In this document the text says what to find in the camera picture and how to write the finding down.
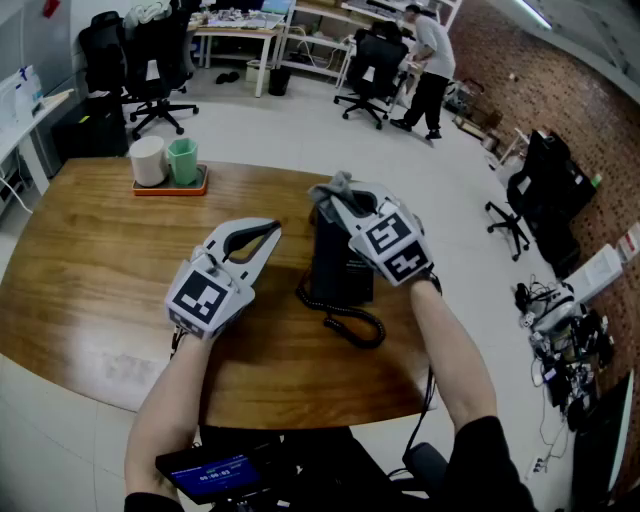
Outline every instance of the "blue screen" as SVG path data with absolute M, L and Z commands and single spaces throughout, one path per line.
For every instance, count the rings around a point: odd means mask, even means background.
M 275 14 L 287 14 L 291 0 L 264 0 L 262 12 L 273 12 Z
M 236 455 L 197 468 L 175 471 L 171 476 L 187 494 L 194 496 L 227 491 L 260 480 L 260 475 L 244 455 Z

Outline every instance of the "ceiling light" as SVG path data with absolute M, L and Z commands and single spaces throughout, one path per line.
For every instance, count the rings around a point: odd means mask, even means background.
M 542 15 L 533 7 L 531 7 L 527 2 L 525 2 L 524 0 L 516 0 L 516 3 L 519 4 L 525 11 L 527 11 L 530 16 L 533 16 L 536 21 L 540 23 L 540 25 L 548 30 L 551 30 L 551 23 L 545 20 Z

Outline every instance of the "slippers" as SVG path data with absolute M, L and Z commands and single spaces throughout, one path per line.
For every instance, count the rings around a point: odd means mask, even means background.
M 235 71 L 232 71 L 229 74 L 221 73 L 220 75 L 218 75 L 218 78 L 216 78 L 216 83 L 218 85 L 224 84 L 225 82 L 232 84 L 233 82 L 238 80 L 238 78 L 240 78 L 240 75 L 238 73 L 236 73 Z

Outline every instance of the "man in white shirt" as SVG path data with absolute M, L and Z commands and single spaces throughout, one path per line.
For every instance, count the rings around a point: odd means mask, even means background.
M 453 78 L 456 61 L 453 56 L 451 42 L 445 28 L 438 23 L 435 14 L 421 13 L 417 5 L 409 5 L 404 13 L 404 19 L 416 27 L 417 53 L 413 60 L 426 60 L 420 83 L 411 101 L 411 108 L 407 110 L 403 119 L 392 119 L 391 124 L 405 130 L 418 124 L 424 114 L 429 133 L 427 140 L 440 139 L 440 107 L 444 91 Z

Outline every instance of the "black pants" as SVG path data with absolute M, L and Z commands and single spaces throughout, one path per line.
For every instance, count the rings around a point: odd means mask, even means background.
M 415 126 L 424 114 L 429 130 L 439 130 L 440 106 L 448 83 L 448 78 L 432 73 L 423 73 L 416 94 L 411 101 L 411 108 L 404 115 L 404 122 L 409 126 Z

